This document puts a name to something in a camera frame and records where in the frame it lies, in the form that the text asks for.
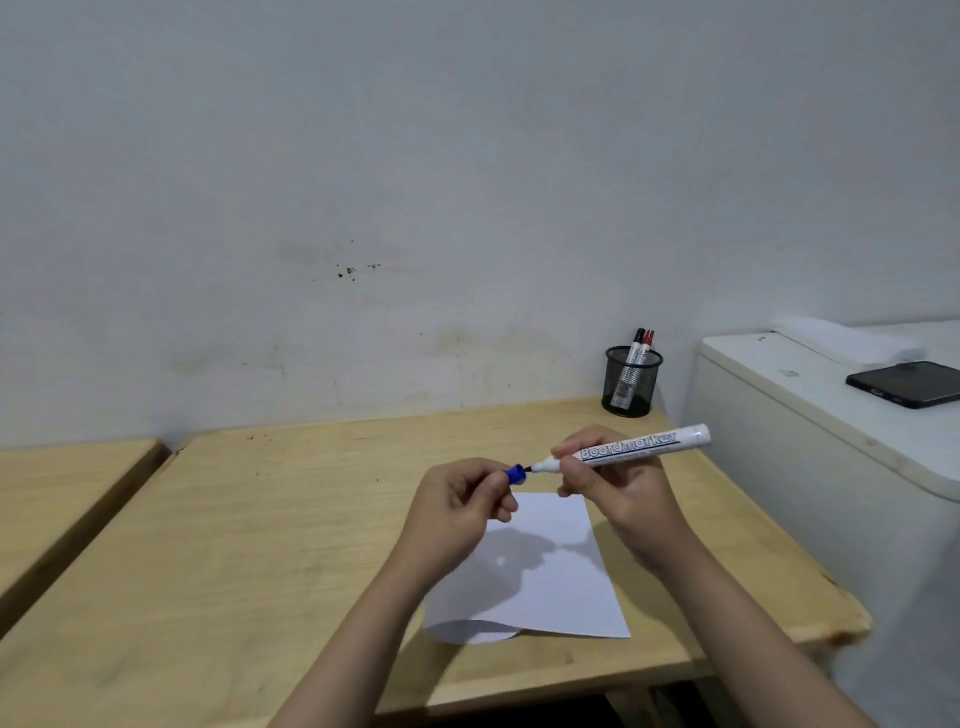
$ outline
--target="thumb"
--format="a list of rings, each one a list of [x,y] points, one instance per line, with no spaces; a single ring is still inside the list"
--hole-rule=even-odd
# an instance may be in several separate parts
[[[560,472],[564,474],[564,485],[570,493],[592,500],[601,513],[612,520],[623,496],[611,483],[600,477],[593,468],[569,455],[560,461]]]
[[[475,511],[484,521],[492,518],[500,499],[510,490],[510,479],[503,471],[494,471],[473,489],[467,508]]]

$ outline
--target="wooden desk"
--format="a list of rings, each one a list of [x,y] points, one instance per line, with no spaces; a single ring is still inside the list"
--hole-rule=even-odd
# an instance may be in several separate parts
[[[593,400],[222,431],[194,440],[0,643],[0,712],[17,726],[263,726],[394,543],[423,471],[484,454],[540,460]],[[809,649],[870,618],[701,452],[664,458],[694,527]],[[550,490],[540,475],[531,490]],[[708,666],[660,584],[595,511],[633,637],[520,635],[458,648],[411,624],[378,712],[441,715]]]
[[[158,440],[0,450],[0,637],[169,453]]]

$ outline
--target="person's left arm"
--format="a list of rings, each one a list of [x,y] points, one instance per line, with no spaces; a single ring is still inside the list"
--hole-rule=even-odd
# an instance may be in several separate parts
[[[480,543],[487,520],[516,510],[507,466],[474,458],[423,476],[396,546],[268,728],[366,725],[410,617]]]

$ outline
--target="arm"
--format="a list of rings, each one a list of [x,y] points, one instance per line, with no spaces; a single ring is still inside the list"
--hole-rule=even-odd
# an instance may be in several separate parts
[[[588,427],[553,449],[558,493],[589,498],[640,564],[673,596],[717,675],[757,728],[874,724],[790,642],[684,518],[658,458],[593,471],[576,450],[626,439]]]
[[[503,463],[476,458],[427,471],[390,557],[269,728],[366,725],[407,623],[427,592],[480,543],[487,519],[516,510]]]

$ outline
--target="hand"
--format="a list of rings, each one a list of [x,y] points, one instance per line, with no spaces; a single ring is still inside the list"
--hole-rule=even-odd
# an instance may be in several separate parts
[[[591,425],[550,451],[560,458],[564,483],[557,495],[592,500],[614,532],[647,570],[659,573],[697,538],[684,518],[658,457],[606,465],[596,470],[571,455],[579,449],[628,439],[621,432]]]
[[[471,458],[436,465],[423,475],[390,562],[400,563],[430,589],[480,543],[487,520],[510,521],[517,509],[496,460]]]

